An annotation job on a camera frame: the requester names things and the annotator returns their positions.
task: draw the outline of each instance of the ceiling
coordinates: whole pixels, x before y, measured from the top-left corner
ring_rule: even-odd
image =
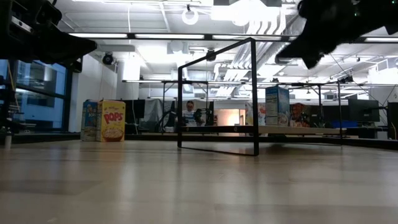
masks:
[[[249,25],[236,26],[231,21],[211,20],[211,6],[213,0],[202,1],[191,8],[199,11],[198,22],[187,25],[182,21],[182,12],[185,4],[106,4],[102,2],[80,2],[72,0],[58,1],[56,7],[63,13],[63,22],[59,28],[65,32],[133,32],[133,33],[190,33],[190,34],[245,34],[250,29]],[[286,23],[295,18],[295,4],[284,4]],[[375,30],[368,35],[387,35],[384,28]],[[97,55],[103,55],[106,46],[133,45],[143,59],[141,73],[145,79],[150,79],[161,74],[170,75],[177,69],[177,64],[168,58],[167,44],[169,40],[96,40],[99,44]],[[222,49],[233,42],[187,40],[189,46],[187,62],[205,56],[207,49]],[[239,49],[233,49],[219,55],[215,62],[201,62],[188,70],[213,71],[217,63],[233,60]],[[118,60],[128,57],[128,52],[114,52]],[[325,57],[321,63],[307,70],[302,62],[297,60],[289,66],[278,67],[266,65],[261,77],[271,80],[277,77],[280,82],[304,82],[306,80],[325,82],[331,76],[339,74],[342,69],[351,69],[355,78],[366,78],[369,67],[375,66],[373,62],[380,62],[384,57],[398,55],[398,46],[393,44],[343,44],[332,53],[332,57]]]

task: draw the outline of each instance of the security camera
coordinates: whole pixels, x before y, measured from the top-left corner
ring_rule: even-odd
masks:
[[[209,56],[214,52],[215,52],[214,49],[208,49],[206,56]],[[216,56],[212,56],[212,57],[206,59],[206,61],[208,61],[208,62],[214,62],[215,60],[216,60]]]
[[[102,63],[105,65],[112,65],[113,63],[113,53],[106,52],[104,58],[102,58]]]

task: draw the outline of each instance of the cardboard box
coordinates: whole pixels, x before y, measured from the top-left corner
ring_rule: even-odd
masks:
[[[279,86],[266,88],[266,125],[289,126],[289,101],[289,90]]]
[[[80,139],[82,141],[95,141],[97,130],[98,101],[86,100],[83,103],[81,115]]]
[[[96,140],[101,142],[124,141],[126,104],[104,100],[98,103]]]

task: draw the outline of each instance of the black metal frame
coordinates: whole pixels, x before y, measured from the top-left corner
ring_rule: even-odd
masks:
[[[192,83],[198,83],[196,81],[186,81],[183,80],[183,69],[187,68],[191,65],[194,65],[198,62],[201,62],[203,60],[206,60],[209,57],[214,57],[219,54],[222,54],[226,51],[229,51],[233,48],[239,47],[243,44],[248,44],[250,43],[250,49],[251,49],[251,65],[252,65],[252,102],[253,102],[253,125],[252,126],[204,126],[204,127],[183,127],[183,121],[182,121],[182,87],[183,84],[192,84]],[[289,83],[290,85],[294,86],[293,88],[290,89],[299,89],[299,88],[313,88],[313,86],[318,87],[318,94],[319,94],[319,105],[320,105],[320,114],[322,114],[322,99],[321,99],[321,86],[323,85],[333,85],[337,84],[338,88],[338,104],[339,104],[339,109],[340,109],[340,140],[337,141],[338,144],[343,143],[343,127],[342,127],[342,117],[341,117],[341,98],[340,98],[340,81],[336,82],[331,82],[331,83]],[[256,40],[253,38],[247,38],[245,40],[242,40],[240,42],[237,42],[235,44],[232,44],[228,47],[225,47],[217,52],[214,52],[213,54],[207,55],[205,57],[199,58],[197,60],[194,60],[190,63],[187,63],[186,65],[183,65],[178,68],[178,98],[177,98],[177,118],[178,118],[178,123],[177,123],[177,146],[179,148],[184,148],[182,146],[182,133],[188,132],[188,133],[252,133],[252,141],[253,141],[253,154],[252,156],[258,156],[259,155],[259,123],[258,123],[258,97],[257,97],[257,57],[256,57]],[[239,153],[239,152],[223,152],[223,151],[216,151],[216,150],[207,150],[207,149],[197,149],[197,150],[202,150],[202,151],[213,151],[213,152],[222,152],[222,153],[229,153],[229,154],[239,154],[239,155],[244,155],[247,156],[247,154]]]
[[[191,65],[194,65],[198,62],[201,62],[203,60],[206,60],[209,57],[214,57],[219,54],[222,54],[224,52],[227,52],[231,49],[234,49],[236,47],[239,47],[244,44],[250,44],[250,49],[251,49],[251,63],[252,63],[252,68],[251,68],[251,74],[252,74],[252,98],[253,98],[253,125],[252,126],[231,126],[231,127],[189,127],[189,128],[183,128],[183,119],[182,119],[182,87],[183,84],[192,84],[192,83],[203,83],[203,82],[198,82],[198,81],[185,81],[183,80],[183,72],[182,70],[184,68],[187,68]],[[177,118],[178,118],[178,123],[177,123],[177,132],[178,132],[178,137],[177,137],[177,146],[179,148],[183,148],[182,146],[182,133],[189,131],[189,132],[219,132],[219,133],[252,133],[253,134],[253,156],[258,156],[259,155],[259,122],[258,122],[258,105],[257,105],[257,57],[256,57],[256,40],[253,38],[247,38],[245,40],[239,41],[235,44],[232,44],[228,47],[225,47],[221,50],[218,50],[210,55],[207,55],[205,57],[196,59],[190,63],[187,63],[186,65],[183,65],[178,68],[178,99],[177,99]],[[247,154],[242,154],[242,153],[235,153],[235,152],[230,152],[231,154],[239,154],[239,155],[245,155]]]
[[[31,130],[45,131],[45,132],[48,132],[48,131],[67,132],[69,129],[70,98],[71,98],[71,90],[72,90],[73,71],[67,69],[67,71],[65,73],[65,76],[66,76],[65,77],[65,95],[61,95],[61,94],[54,93],[51,91],[42,90],[42,89],[31,87],[29,85],[24,85],[24,84],[18,83],[17,82],[18,60],[9,60],[9,64],[10,64],[10,71],[11,71],[12,79],[14,80],[14,83],[15,83],[15,88],[31,91],[31,92],[49,96],[49,97],[63,99],[63,109],[62,109],[63,116],[62,116],[62,127],[61,128],[32,128]]]

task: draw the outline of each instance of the ceiling light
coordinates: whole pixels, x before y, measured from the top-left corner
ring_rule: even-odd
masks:
[[[195,39],[202,40],[204,35],[200,34],[136,34],[137,39]]]
[[[187,18],[188,12],[193,12],[193,17],[191,19]],[[199,13],[195,9],[190,9],[189,5],[187,5],[187,8],[182,12],[181,19],[187,25],[194,25],[199,20]]]
[[[209,97],[207,98],[208,100],[230,100],[231,98],[227,98],[227,97]]]
[[[244,82],[208,82],[209,84],[231,84],[231,85],[240,85]]]
[[[82,37],[88,39],[107,39],[107,38],[127,38],[127,34],[90,34],[90,33],[69,33],[69,35],[75,37]]]
[[[144,3],[144,4],[158,4],[162,2],[163,4],[191,4],[191,5],[201,5],[200,1],[179,1],[179,0],[151,0],[151,1],[143,1],[143,0],[72,0],[76,2],[102,2],[102,3],[124,3],[124,4],[132,4],[132,3]]]
[[[123,82],[130,82],[130,83],[162,83],[159,80],[123,80]]]
[[[148,99],[162,99],[163,100],[163,96],[150,96],[148,97]],[[165,97],[165,100],[174,100],[175,97]]]
[[[240,0],[229,6],[213,6],[211,20],[235,21],[241,24],[247,21],[271,21],[279,15],[279,7],[267,7],[260,0]]]
[[[397,42],[398,43],[398,38],[397,37],[367,37],[365,39],[365,42]]]
[[[280,36],[263,36],[263,35],[213,35],[215,40],[244,40],[247,38],[253,38],[255,40],[267,40],[267,41],[280,41]]]

